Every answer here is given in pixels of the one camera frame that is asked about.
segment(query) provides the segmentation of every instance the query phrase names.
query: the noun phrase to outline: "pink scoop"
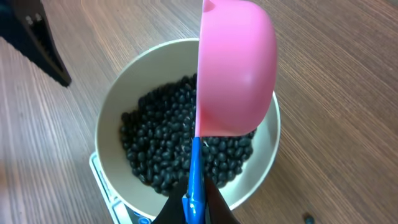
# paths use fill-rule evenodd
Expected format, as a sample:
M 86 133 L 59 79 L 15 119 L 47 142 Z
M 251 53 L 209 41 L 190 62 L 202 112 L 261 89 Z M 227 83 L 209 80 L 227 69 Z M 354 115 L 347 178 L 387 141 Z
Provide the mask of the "pink scoop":
M 267 13 L 252 2 L 204 0 L 195 135 L 254 130 L 271 103 L 276 72 L 277 42 Z

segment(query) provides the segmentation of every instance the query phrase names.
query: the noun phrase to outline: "wood grain surface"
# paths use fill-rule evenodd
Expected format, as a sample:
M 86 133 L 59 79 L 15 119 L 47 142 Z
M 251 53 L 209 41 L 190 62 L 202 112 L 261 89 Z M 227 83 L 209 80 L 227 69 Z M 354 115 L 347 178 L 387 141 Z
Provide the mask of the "wood grain surface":
M 398 7 L 257 0 L 279 43 L 282 137 L 242 223 L 398 223 Z M 201 1 L 44 0 L 73 83 L 0 39 L 0 223 L 112 223 L 88 165 L 101 102 L 140 52 L 197 37 Z

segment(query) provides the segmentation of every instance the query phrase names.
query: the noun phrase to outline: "black bean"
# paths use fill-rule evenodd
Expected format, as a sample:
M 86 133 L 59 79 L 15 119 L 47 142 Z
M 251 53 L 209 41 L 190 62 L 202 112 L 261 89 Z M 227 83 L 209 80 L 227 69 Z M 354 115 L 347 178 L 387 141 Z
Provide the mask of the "black bean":
M 162 158 L 160 156 L 153 156 L 152 158 L 155 162 L 162 162 Z
M 179 124 L 179 123 L 174 123 L 172 126 L 173 131 L 179 131 L 180 128 L 181 128 L 181 124 Z
M 146 115 L 143 114 L 143 115 L 141 116 L 141 120 L 142 120 L 142 121 L 148 121 L 148 116 L 146 116 Z
M 144 176 L 144 174 L 140 174 L 138 176 L 139 180 L 143 183 L 146 184 L 148 182 L 147 178 Z
M 163 149 L 162 149 L 162 148 L 156 149 L 156 151 L 155 151 L 155 154 L 156 154 L 157 156 L 161 156 L 162 153 L 163 153 Z
M 184 146 L 184 147 L 183 147 L 183 151 L 184 151 L 185 153 L 189 153 L 189 152 L 191 152 L 191 150 L 192 150 L 192 148 L 191 148 L 190 146 Z
M 227 179 L 228 181 L 232 181 L 233 179 L 235 179 L 235 173 L 232 170 L 229 170 L 227 172 Z
M 138 111 L 130 113 L 130 122 L 136 122 L 138 120 Z
M 163 114 L 162 114 L 162 112 L 160 112 L 160 111 L 156 111 L 156 112 L 155 112 L 155 118 L 156 118 L 156 119 L 163 118 Z
M 178 121 L 177 115 L 170 118 L 171 122 L 175 123 Z
M 213 177 L 211 177 L 211 180 L 213 181 L 214 184 L 217 184 L 218 180 L 217 180 L 217 176 L 214 175 Z
M 140 169 L 141 169 L 141 172 L 146 172 L 148 166 L 147 166 L 147 164 L 141 162 L 141 163 L 139 164 L 139 167 L 140 167 Z
M 226 162 L 222 162 L 220 164 L 220 170 L 227 171 L 228 170 L 228 164 Z
M 140 162 L 144 162 L 145 159 L 146 159 L 145 153 L 144 153 L 144 152 L 140 152 L 140 153 L 138 154 L 138 160 L 139 160 Z
M 171 135 L 171 140 L 177 142 L 180 139 L 179 133 L 173 133 Z
M 175 146 L 174 147 L 175 152 L 181 152 L 181 147 L 180 146 Z
M 234 156 L 235 154 L 235 149 L 234 148 L 229 148 L 226 150 L 227 155 L 229 156 Z
M 214 175 L 218 175 L 218 173 L 219 173 L 218 168 L 217 167 L 213 167 L 211 169 L 211 173 L 213 173 Z
M 148 138 L 154 137 L 154 132 L 153 132 L 153 130 L 151 130 L 151 129 L 148 130 L 147 136 L 148 136 Z
M 128 133 L 128 135 L 130 135 L 130 136 L 133 136 L 133 135 L 135 135 L 135 130 L 133 130 L 133 129 L 129 129 L 128 131 L 127 131 L 127 133 Z
M 213 155 L 218 154 L 218 148 L 216 146 L 210 146 L 209 150 L 210 150 L 210 153 L 212 153 Z
M 240 166 L 237 166 L 237 167 L 235 167 L 235 174 L 236 175 L 238 175 L 238 174 L 241 174 L 242 173 L 242 167 L 240 167 Z
M 149 182 L 152 182 L 152 179 L 154 178 L 154 171 L 151 168 L 147 169 L 147 180 Z
M 163 152 L 163 153 L 162 153 L 162 158 L 163 158 L 164 160 L 169 161 L 169 160 L 172 159 L 172 154 L 169 153 L 169 152 Z
M 228 163 L 228 168 L 231 169 L 231 170 L 234 169 L 236 166 L 237 166 L 237 163 L 236 163 L 235 160 L 231 160 L 231 161 Z
M 218 159 L 213 160 L 213 166 L 218 167 L 220 165 L 220 161 Z
M 211 174 L 211 166 L 209 164 L 206 165 L 204 171 L 205 171 L 206 174 L 207 173 Z
M 245 147 L 244 153 L 250 156 L 253 153 L 253 148 L 251 146 Z
M 184 161 L 182 163 L 182 168 L 183 169 L 189 170 L 190 166 L 191 166 L 191 161 L 189 159 L 187 159 L 186 161 Z
M 173 148 L 174 147 L 174 142 L 173 141 L 166 141 L 166 147 L 168 148 Z
M 123 143 L 125 143 L 125 142 L 128 142 L 128 141 L 129 141 L 129 137 L 128 137 L 128 136 L 122 136 L 122 137 L 120 138 L 120 140 L 121 140 Z
M 150 159 L 150 160 L 147 161 L 147 165 L 148 165 L 149 167 L 152 167 L 154 164 L 155 164 L 155 162 L 154 162 L 152 159 Z
M 189 139 L 190 140 L 191 139 L 191 134 L 190 133 L 183 133 L 182 137 L 185 138 L 185 139 Z
M 144 109 L 145 105 L 146 105 L 145 98 L 144 97 L 139 98 L 138 99 L 138 107 L 140 109 Z
M 165 169 L 160 171 L 160 175 L 161 175 L 162 177 L 164 177 L 164 175 L 166 175 L 166 173 L 167 173 L 167 171 L 166 171 Z
M 160 128 L 157 128 L 155 130 L 155 137 L 158 138 L 158 139 L 163 137 L 163 132 L 162 132 L 162 130 Z
M 191 127 L 189 125 L 187 125 L 187 124 L 184 124 L 183 127 L 182 127 L 183 131 L 189 131 L 190 129 L 191 129 Z
M 249 138 L 241 138 L 239 140 L 239 146 L 241 146 L 241 147 L 249 146 L 250 143 L 251 143 L 251 140 Z
M 145 140 L 144 140 L 144 138 L 139 138 L 138 141 L 137 141 L 137 145 L 138 145 L 139 147 L 144 147 L 144 146 L 145 146 Z
M 181 96 L 178 98 L 178 102 L 180 102 L 180 103 L 185 103 L 185 96 L 184 96 L 184 95 L 181 95 Z
M 151 140 L 149 141 L 149 144 L 150 144 L 150 146 L 153 146 L 154 148 L 156 148 L 156 147 L 159 146 L 159 141 L 156 140 L 156 139 L 151 139 Z
M 148 131 L 148 127 L 145 124 L 141 124 L 140 129 L 144 132 Z
M 162 189 L 160 187 L 154 187 L 156 193 L 161 194 L 162 193 Z
M 166 182 L 163 181 L 163 183 L 160 185 L 160 188 L 162 190 L 168 189 L 170 187 L 170 185 Z
M 138 170 L 138 172 L 139 172 L 140 174 L 143 174 L 143 173 L 144 173 L 144 171 L 142 171 L 142 169 L 141 169 L 141 166 L 138 166 L 138 167 L 137 167 L 137 170 Z
M 130 166 L 131 166 L 131 168 L 137 168 L 137 162 L 136 161 L 130 161 Z
M 184 117 L 185 117 L 186 115 L 189 114 L 189 112 L 188 112 L 188 110 L 183 109 L 183 110 L 181 110 L 181 114 L 184 115 Z
M 170 138 L 170 133 L 163 133 L 163 139 L 164 140 L 168 140 L 169 138 Z
M 164 196 L 166 196 L 166 197 L 168 197 L 169 196 L 169 190 L 167 190 L 167 189 L 165 189 L 165 190 L 162 190 L 162 195 L 164 195 Z
M 140 130 L 138 130 L 137 135 L 140 137 L 143 137 L 145 135 L 145 131 L 140 129 Z
M 182 142 L 182 144 L 184 145 L 184 146 L 189 146 L 189 147 L 191 147 L 191 139 L 184 139 L 184 141 Z
M 220 172 L 218 174 L 218 181 L 224 181 L 226 180 L 226 173 L 225 172 Z
M 221 141 L 220 144 L 218 145 L 218 149 L 222 152 L 226 150 L 226 143 L 225 141 Z
M 147 121 L 146 125 L 148 127 L 148 130 L 150 130 L 150 129 L 152 130 L 152 128 L 156 127 L 155 123 L 152 121 Z
M 219 161 L 225 162 L 225 161 L 226 161 L 226 154 L 223 153 L 223 152 L 220 152 L 220 153 L 217 155 L 217 158 L 218 158 Z
M 209 154 L 209 148 L 208 148 L 207 146 L 203 146 L 203 147 L 201 148 L 201 152 L 202 152 L 204 155 L 207 155 L 207 154 Z
M 226 185 L 226 181 L 219 181 L 216 184 L 217 188 L 219 188 L 219 189 L 225 187 L 225 185 Z
M 304 223 L 305 224 L 315 224 L 315 219 L 310 214 L 305 214 Z
M 127 112 L 124 112 L 121 117 L 122 121 L 128 123 L 130 121 L 130 115 Z
M 176 160 L 173 161 L 172 165 L 174 169 L 179 169 L 181 167 L 181 160 L 176 158 Z
M 139 175 L 138 168 L 132 168 L 132 174 L 134 174 L 136 177 L 138 177 L 138 175 Z
M 131 146 L 131 143 L 129 143 L 129 142 L 123 143 L 123 149 L 124 150 L 128 150 L 130 148 L 130 146 Z
M 254 137 L 254 134 L 255 134 L 255 133 L 256 133 L 256 130 L 250 132 L 250 133 L 248 134 L 248 138 L 252 139 L 252 138 Z
M 149 159 L 149 158 L 152 158 L 152 156 L 153 156 L 153 152 L 151 152 L 151 151 L 147 151 L 147 158 Z
M 229 139 L 228 142 L 226 143 L 226 147 L 233 147 L 234 146 L 234 140 Z
M 179 114 L 179 115 L 177 116 L 177 120 L 178 120 L 178 121 L 183 121 L 183 120 L 184 120 L 184 115 Z
M 170 165 L 170 162 L 169 161 L 162 161 L 161 163 L 160 163 L 160 166 L 161 167 L 168 167 Z
M 145 109 L 146 109 L 147 111 L 153 111 L 153 110 L 155 109 L 155 105 L 147 105 L 147 106 L 145 107 Z
M 130 161 L 135 161 L 137 159 L 137 153 L 133 152 L 131 150 L 128 150 L 127 159 L 130 160 Z
M 212 163 L 214 160 L 214 156 L 212 154 L 208 154 L 206 157 L 206 162 L 207 163 Z
M 130 149 L 133 150 L 134 152 L 139 151 L 139 147 L 136 143 L 132 143 Z
M 120 128 L 121 133 L 127 133 L 128 131 L 129 130 L 128 130 L 127 126 L 125 126 L 125 125 L 121 126 L 121 128 Z
M 155 164 L 155 165 L 154 165 L 154 172 L 155 172 L 156 174 L 160 173 L 160 165 L 159 165 L 159 164 Z
M 172 175 L 170 172 L 166 172 L 166 174 L 164 175 L 164 180 L 163 180 L 166 184 L 171 184 L 172 183 Z
M 239 147 L 239 138 L 235 138 L 234 147 L 237 149 Z
M 219 138 L 213 138 L 213 144 L 215 146 L 217 146 L 220 143 L 220 139 Z
M 152 154 L 156 152 L 156 146 L 150 145 L 148 148 L 148 151 L 150 151 Z
M 239 158 L 239 157 L 242 156 L 242 154 L 243 154 L 243 148 L 242 148 L 242 147 L 239 147 L 239 148 L 235 151 L 234 157 L 235 157 L 235 158 Z
M 172 104 L 172 109 L 177 109 L 178 108 L 178 103 L 173 103 Z
M 249 157 L 250 157 L 249 155 L 243 154 L 243 155 L 242 155 L 242 160 L 243 160 L 243 161 L 246 161 L 246 160 L 249 159 Z

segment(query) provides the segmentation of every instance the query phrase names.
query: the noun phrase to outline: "white bowl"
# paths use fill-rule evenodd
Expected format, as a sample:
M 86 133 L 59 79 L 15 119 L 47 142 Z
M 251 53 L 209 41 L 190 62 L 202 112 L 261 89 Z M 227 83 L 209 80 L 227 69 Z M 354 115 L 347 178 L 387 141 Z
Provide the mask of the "white bowl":
M 157 194 L 134 177 L 119 136 L 121 114 L 137 107 L 139 97 L 184 75 L 193 75 L 198 66 L 198 39 L 160 44 L 127 65 L 113 83 L 99 114 L 96 150 L 105 177 L 119 198 L 131 209 L 154 219 L 167 197 Z M 243 165 L 243 173 L 220 189 L 232 210 L 260 186 L 275 159 L 280 136 L 280 115 L 274 94 L 263 122 L 252 141 L 254 152 Z

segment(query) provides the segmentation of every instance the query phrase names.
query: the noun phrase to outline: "bean pile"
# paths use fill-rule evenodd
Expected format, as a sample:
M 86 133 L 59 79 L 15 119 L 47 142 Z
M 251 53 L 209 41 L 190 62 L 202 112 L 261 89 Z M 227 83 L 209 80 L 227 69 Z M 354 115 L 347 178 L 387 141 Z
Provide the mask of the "bean pile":
M 138 101 L 138 109 L 123 113 L 121 142 L 132 173 L 168 196 L 183 176 L 189 176 L 195 134 L 197 75 L 161 86 Z M 242 173 L 253 152 L 254 131 L 240 137 L 202 139 L 204 173 L 218 188 Z

